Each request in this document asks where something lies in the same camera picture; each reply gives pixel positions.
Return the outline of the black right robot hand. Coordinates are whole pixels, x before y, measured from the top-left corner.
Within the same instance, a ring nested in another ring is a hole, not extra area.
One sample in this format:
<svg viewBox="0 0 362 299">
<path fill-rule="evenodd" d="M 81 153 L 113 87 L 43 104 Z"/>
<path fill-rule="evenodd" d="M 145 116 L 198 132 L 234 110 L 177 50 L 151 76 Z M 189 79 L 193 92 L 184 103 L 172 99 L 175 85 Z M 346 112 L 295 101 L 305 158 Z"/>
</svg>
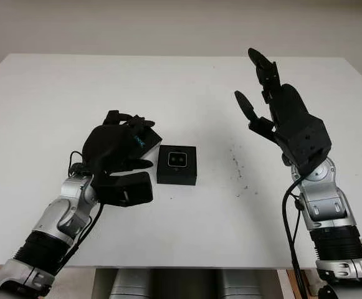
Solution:
<svg viewBox="0 0 362 299">
<path fill-rule="evenodd" d="M 250 130 L 278 145 L 285 156 L 291 156 L 291 152 L 297 147 L 290 144 L 290 139 L 296 137 L 297 134 L 291 129 L 282 133 L 281 129 L 285 128 L 285 125 L 296 116 L 306 115 L 308 110 L 293 86 L 280 83 L 275 62 L 271 62 L 253 48 L 249 48 L 247 54 L 255 65 L 257 78 L 262 86 L 262 96 L 270 108 L 272 119 L 258 117 L 250 101 L 238 90 L 234 92 L 237 103 L 249 120 Z"/>
</svg>

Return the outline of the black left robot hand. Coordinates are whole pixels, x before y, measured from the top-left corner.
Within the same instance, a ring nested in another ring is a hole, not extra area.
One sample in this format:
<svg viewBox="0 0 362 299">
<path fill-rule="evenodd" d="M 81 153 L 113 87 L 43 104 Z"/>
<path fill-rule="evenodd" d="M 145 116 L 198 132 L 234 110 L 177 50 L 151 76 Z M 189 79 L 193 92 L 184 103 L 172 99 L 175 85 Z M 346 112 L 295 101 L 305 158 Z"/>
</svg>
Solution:
<svg viewBox="0 0 362 299">
<path fill-rule="evenodd" d="M 93 175 L 93 185 L 107 182 L 113 173 L 152 167 L 153 163 L 144 157 L 162 141 L 153 130 L 154 125 L 142 116 L 110 110 L 82 148 L 83 162 Z"/>
</svg>

